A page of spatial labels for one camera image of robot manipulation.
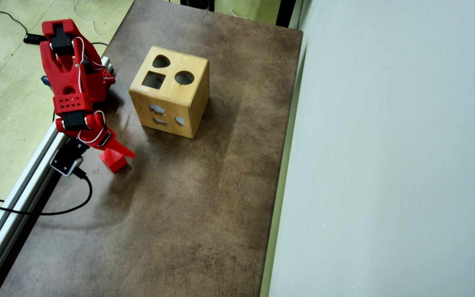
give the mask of square hole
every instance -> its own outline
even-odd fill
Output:
[[[165,78],[166,75],[155,73],[153,71],[148,71],[148,74],[142,82],[142,85],[159,90],[160,86],[162,86],[162,83],[164,83]]]

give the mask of brown table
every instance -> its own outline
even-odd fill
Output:
[[[136,0],[111,41],[104,109],[137,158],[111,173],[88,150],[78,211],[40,217],[0,296],[259,295],[302,32],[161,0]],[[210,59],[195,139],[143,128],[128,88],[149,48]],[[44,211],[77,205],[58,182]]]

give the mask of red robotic arm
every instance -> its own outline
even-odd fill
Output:
[[[102,66],[100,56],[71,19],[42,24],[48,41],[40,44],[43,69],[54,92],[58,131],[75,137],[95,149],[114,151],[135,158],[116,140],[104,113],[93,103],[106,99],[115,78]]]

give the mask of red 3d-printed part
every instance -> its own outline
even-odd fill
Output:
[[[104,162],[111,172],[117,172],[120,168],[128,164],[123,154],[109,148],[100,154],[100,159],[102,159],[102,162]]]

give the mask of floor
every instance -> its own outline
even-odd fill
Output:
[[[0,11],[11,12],[29,33],[42,34],[41,23],[73,19],[91,42],[107,42],[115,34],[133,0],[0,0]],[[280,0],[216,0],[215,11],[275,23]],[[0,14],[0,199],[5,199],[28,163],[52,120],[52,92],[43,85],[39,48],[22,42],[25,32]],[[95,46],[102,54],[105,46]]]

